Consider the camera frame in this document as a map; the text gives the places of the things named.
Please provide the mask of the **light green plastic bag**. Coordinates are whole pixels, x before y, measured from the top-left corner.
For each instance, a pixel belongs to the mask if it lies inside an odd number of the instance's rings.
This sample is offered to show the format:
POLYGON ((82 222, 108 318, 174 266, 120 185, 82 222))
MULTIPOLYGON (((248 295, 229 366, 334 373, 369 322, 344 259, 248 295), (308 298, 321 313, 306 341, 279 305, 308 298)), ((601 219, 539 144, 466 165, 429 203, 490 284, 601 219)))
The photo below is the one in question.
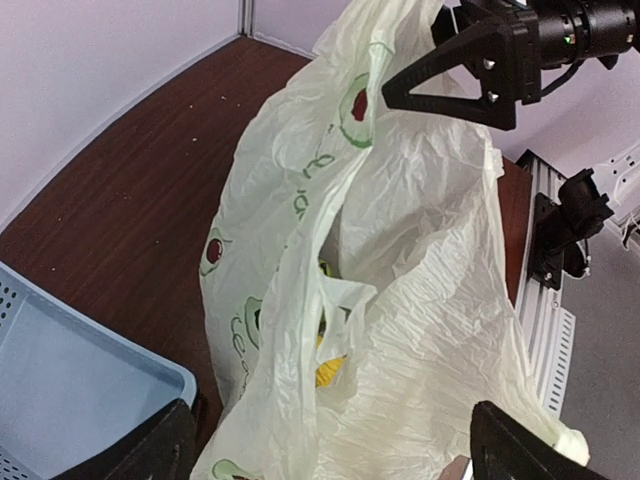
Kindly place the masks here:
POLYGON ((536 393, 489 131, 382 99, 440 7, 352 2, 244 131, 200 264, 224 410, 193 478, 434 479, 483 400, 587 464, 536 393))

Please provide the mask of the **front aluminium rail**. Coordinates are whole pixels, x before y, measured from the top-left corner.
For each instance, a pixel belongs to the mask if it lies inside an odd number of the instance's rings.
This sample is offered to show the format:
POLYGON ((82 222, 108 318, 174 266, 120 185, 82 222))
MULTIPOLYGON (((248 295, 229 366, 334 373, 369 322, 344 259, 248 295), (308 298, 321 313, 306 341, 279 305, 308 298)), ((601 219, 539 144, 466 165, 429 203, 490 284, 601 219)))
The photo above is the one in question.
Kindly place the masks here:
POLYGON ((536 195, 542 193, 556 201, 565 177, 530 150, 517 164, 531 174, 532 184, 516 313, 525 335, 536 393, 543 407, 558 418, 568 383, 576 320, 562 307, 560 289, 551 289, 529 276, 528 260, 533 252, 536 195))

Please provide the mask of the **right aluminium frame post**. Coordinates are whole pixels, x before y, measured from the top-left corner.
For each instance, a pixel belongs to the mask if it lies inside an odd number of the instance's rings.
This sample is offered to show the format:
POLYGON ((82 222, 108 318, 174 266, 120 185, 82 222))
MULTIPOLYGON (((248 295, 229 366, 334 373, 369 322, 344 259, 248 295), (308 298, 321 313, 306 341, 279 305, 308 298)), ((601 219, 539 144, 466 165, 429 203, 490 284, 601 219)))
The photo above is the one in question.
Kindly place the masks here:
POLYGON ((253 35, 253 16, 254 16, 254 1, 253 0, 240 0, 239 1, 239 33, 243 36, 251 37, 253 35))

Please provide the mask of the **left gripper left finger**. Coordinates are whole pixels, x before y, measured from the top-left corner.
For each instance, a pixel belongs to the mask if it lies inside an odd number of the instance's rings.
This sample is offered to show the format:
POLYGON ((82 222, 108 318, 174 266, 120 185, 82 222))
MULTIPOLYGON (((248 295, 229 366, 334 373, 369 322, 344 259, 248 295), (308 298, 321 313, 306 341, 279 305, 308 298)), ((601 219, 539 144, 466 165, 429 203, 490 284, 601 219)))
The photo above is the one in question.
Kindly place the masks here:
POLYGON ((59 474, 59 480, 182 480, 194 465, 196 424, 176 399, 100 454, 59 474))

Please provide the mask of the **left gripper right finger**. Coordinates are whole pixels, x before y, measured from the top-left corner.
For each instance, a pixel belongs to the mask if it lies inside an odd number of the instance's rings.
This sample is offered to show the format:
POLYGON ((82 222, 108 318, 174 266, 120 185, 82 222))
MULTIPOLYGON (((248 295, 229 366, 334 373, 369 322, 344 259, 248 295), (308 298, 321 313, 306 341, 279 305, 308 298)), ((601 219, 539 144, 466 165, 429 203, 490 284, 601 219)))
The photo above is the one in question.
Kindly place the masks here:
POLYGON ((490 401, 473 408, 470 446, 478 480, 606 480, 554 451, 490 401))

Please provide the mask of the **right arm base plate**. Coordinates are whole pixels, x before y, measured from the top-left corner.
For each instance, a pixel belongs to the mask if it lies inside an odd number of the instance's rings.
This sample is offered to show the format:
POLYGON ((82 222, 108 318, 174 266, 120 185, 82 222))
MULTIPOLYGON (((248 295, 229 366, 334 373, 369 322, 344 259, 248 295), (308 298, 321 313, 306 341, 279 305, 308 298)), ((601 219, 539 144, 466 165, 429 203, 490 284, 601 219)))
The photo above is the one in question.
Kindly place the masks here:
POLYGON ((529 278, 555 291, 559 291, 562 284, 564 248, 560 246, 560 234, 563 227, 560 207, 548 196, 537 193, 527 273, 529 278))

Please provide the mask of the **light blue perforated basket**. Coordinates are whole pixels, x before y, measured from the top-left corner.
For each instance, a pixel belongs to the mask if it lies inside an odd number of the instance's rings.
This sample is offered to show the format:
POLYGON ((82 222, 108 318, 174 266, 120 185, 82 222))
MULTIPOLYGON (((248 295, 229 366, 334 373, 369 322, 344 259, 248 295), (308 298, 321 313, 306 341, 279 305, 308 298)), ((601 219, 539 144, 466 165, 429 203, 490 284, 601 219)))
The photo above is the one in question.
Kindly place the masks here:
POLYGON ((53 478, 197 390, 185 367, 1 267, 2 478, 53 478))

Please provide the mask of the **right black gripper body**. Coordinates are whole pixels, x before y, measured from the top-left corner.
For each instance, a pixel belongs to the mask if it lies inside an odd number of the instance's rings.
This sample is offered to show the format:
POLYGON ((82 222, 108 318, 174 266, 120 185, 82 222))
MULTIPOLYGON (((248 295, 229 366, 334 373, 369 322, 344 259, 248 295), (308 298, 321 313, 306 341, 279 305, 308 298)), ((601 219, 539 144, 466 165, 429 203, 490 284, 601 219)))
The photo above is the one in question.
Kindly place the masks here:
POLYGON ((639 49, 637 1, 462 1, 453 12, 459 32, 492 18, 511 33, 511 95, 524 105, 564 85, 589 59, 612 70, 639 49))

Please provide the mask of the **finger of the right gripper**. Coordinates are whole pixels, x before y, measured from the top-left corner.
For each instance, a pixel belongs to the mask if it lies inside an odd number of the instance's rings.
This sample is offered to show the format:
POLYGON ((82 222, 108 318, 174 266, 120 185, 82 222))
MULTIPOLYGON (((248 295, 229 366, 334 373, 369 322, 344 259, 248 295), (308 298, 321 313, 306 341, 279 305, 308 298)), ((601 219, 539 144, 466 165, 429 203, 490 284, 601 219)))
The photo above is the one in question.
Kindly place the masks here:
POLYGON ((458 14, 460 6, 443 5, 431 26, 431 33, 437 47, 459 34, 458 14))
POLYGON ((479 22, 398 72, 382 87, 391 109, 426 112, 509 131, 516 127, 513 35, 479 22))

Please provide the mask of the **yellow fruit in bag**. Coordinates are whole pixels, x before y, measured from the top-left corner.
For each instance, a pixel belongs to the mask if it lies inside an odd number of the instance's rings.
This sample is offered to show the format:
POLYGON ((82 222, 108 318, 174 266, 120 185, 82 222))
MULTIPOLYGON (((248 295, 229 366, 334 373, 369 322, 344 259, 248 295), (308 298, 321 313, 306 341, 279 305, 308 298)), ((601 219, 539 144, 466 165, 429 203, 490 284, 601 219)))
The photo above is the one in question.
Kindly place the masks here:
MULTIPOLYGON (((319 264, 319 268, 321 269, 321 271, 324 273, 325 276, 330 278, 336 278, 336 275, 333 269, 331 268, 330 264, 327 261, 323 259, 319 259, 318 264, 319 264)), ((321 345, 324 339, 326 328, 327 328, 327 325, 326 325, 325 315, 322 315, 319 328, 318 328, 318 334, 317 334, 317 341, 316 341, 317 347, 321 345)), ((336 377, 339 370, 341 369, 342 365, 344 364, 345 359, 346 357, 342 356, 342 357, 328 360, 323 364, 321 364, 316 369, 316 374, 315 374, 316 387, 319 388, 319 387, 329 386, 334 380, 334 378, 336 377)))

